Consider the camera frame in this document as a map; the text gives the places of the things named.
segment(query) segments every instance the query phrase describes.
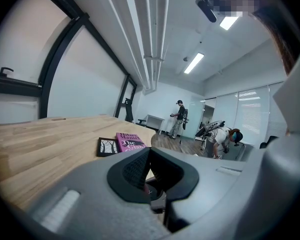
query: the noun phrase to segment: floor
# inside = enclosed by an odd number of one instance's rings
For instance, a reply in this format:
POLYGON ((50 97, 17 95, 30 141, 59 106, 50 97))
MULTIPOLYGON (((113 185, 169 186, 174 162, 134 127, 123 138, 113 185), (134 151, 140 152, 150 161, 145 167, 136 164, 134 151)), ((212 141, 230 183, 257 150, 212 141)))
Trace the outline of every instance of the floor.
POLYGON ((205 157, 204 152, 200 150, 201 141, 182 138, 180 144, 180 137, 172 139, 169 138, 165 133, 161 133, 160 135, 156 133, 151 139, 151 146, 156 148, 166 148, 184 154, 197 154, 199 156, 205 157))

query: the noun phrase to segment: man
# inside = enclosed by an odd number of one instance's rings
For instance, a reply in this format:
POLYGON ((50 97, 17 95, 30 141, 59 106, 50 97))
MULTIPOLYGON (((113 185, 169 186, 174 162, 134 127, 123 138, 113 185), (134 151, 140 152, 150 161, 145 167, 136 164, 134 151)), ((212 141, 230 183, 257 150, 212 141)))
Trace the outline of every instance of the man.
POLYGON ((177 117, 173 127, 171 128, 171 131, 167 134, 170 137, 170 139, 176 139, 180 125, 182 125, 182 121, 184 119, 184 112, 186 110, 182 103, 182 100, 179 99, 176 104, 178 104, 180 108, 178 113, 170 115, 170 117, 172 118, 177 117))

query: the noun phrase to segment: white shirt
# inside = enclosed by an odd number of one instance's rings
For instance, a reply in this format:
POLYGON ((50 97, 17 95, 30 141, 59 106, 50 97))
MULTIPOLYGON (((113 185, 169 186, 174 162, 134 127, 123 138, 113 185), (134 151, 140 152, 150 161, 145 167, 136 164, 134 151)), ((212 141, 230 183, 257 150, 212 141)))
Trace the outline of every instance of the white shirt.
POLYGON ((211 136, 207 137, 207 139, 213 144, 217 142, 219 145, 221 145, 221 143, 228 145, 229 130, 230 129, 225 126, 210 130, 209 133, 211 133, 211 136))

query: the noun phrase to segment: pink book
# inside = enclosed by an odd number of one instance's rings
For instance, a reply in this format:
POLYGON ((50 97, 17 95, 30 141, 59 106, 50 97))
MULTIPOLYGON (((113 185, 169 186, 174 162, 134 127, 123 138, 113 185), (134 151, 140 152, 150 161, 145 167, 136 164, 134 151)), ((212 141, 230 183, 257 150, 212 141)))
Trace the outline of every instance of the pink book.
POLYGON ((115 137, 118 140, 121 152, 143 149, 146 147, 144 142, 136 134, 117 132, 115 137))

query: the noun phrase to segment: chair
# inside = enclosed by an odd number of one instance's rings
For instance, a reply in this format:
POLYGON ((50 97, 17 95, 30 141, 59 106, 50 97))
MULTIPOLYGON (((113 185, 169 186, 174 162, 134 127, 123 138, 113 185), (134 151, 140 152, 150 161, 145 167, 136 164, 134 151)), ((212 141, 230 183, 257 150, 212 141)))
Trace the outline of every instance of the chair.
MULTIPOLYGON (((125 98, 125 112, 126 112, 126 118, 125 120, 130 122, 130 123, 134 123, 133 120, 134 120, 134 117, 132 115, 132 107, 131 107, 131 99, 128 99, 128 98, 125 98)), ((143 119, 138 119, 139 122, 136 122, 135 124, 138 125, 138 126, 143 126, 143 127, 146 127, 147 125, 142 123, 142 122, 146 122, 147 120, 143 120, 143 119)))
POLYGON ((276 136, 270 136, 269 139, 268 139, 268 141, 267 141, 267 143, 262 142, 260 144, 259 149, 265 149, 269 145, 269 143, 272 142, 273 140, 275 140, 276 138, 278 138, 278 137, 276 137, 276 136))

